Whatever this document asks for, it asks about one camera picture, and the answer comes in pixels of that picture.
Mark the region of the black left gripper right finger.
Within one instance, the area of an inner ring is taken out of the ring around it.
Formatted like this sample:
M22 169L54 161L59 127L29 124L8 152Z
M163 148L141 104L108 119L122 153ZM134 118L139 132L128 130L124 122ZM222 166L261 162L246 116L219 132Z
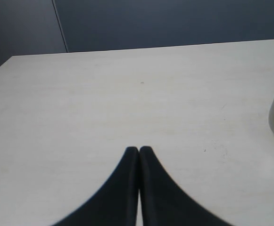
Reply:
M229 226L188 196L150 146L140 148L141 210L145 226Z

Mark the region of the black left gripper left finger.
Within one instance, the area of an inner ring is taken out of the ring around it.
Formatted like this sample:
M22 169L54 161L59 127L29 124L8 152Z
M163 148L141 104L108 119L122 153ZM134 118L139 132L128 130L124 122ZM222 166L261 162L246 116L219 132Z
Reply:
M101 188L56 226L134 226L139 195L139 151L126 148Z

